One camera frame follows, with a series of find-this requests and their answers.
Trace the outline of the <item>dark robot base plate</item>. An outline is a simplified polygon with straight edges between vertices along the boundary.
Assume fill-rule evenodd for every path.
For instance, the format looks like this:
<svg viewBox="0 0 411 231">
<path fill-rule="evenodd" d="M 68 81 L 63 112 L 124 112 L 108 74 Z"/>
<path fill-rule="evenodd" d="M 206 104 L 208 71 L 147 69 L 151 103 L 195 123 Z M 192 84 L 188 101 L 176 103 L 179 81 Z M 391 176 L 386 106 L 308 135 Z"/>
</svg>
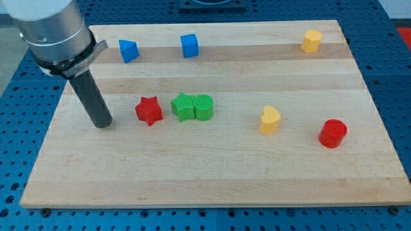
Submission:
<svg viewBox="0 0 411 231">
<path fill-rule="evenodd" d="M 180 12 L 196 10 L 246 10 L 247 0 L 179 0 Z"/>
</svg>

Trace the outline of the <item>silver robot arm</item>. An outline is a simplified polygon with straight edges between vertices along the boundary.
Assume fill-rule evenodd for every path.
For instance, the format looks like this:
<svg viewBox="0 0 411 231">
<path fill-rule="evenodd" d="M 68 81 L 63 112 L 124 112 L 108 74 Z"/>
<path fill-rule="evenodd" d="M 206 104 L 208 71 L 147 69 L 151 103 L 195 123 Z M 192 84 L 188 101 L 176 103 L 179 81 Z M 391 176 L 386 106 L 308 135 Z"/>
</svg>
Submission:
<svg viewBox="0 0 411 231">
<path fill-rule="evenodd" d="M 73 78 L 89 70 L 107 42 L 96 42 L 76 0 L 2 0 L 40 68 Z"/>
</svg>

